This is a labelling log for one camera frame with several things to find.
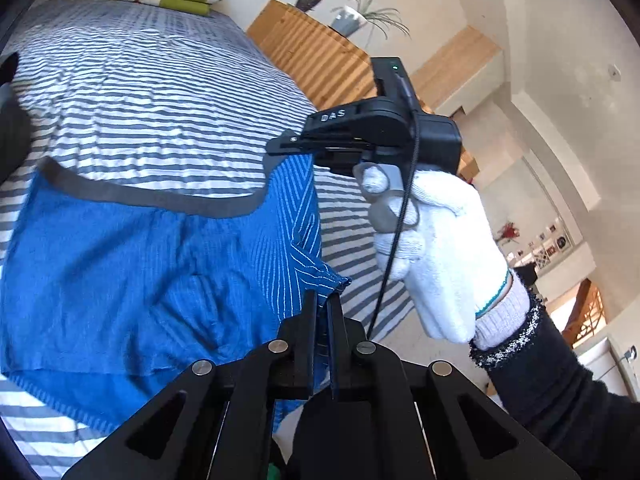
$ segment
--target mattress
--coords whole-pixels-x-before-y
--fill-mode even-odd
[[[25,164],[0,187],[0,262],[33,174],[50,155],[94,180],[206,197],[264,185],[268,139],[314,111],[228,17],[106,0],[52,0],[30,10],[5,51],[18,50],[14,89],[35,126]],[[382,274],[367,203],[355,180],[314,168],[322,256],[353,283],[347,316],[366,325]],[[392,283],[380,340],[412,308]],[[0,415],[42,478],[59,478],[103,434],[0,380]]]

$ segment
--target black bag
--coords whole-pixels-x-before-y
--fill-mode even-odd
[[[17,170],[31,150],[31,120],[11,88],[18,54],[0,58],[0,184]]]

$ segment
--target gray knit cuff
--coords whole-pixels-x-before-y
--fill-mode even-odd
[[[504,299],[476,321],[474,344],[479,350],[494,348],[519,329],[529,311],[529,295],[513,273],[513,283]]]

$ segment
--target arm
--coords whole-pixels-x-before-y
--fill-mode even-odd
[[[593,380],[517,278],[476,330],[472,357],[515,420],[583,479],[634,478],[640,404]]]

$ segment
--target white vase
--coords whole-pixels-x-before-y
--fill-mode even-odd
[[[348,38],[366,24],[367,19],[362,14],[350,6],[344,6],[338,11],[338,15],[332,21],[331,28],[338,34]]]

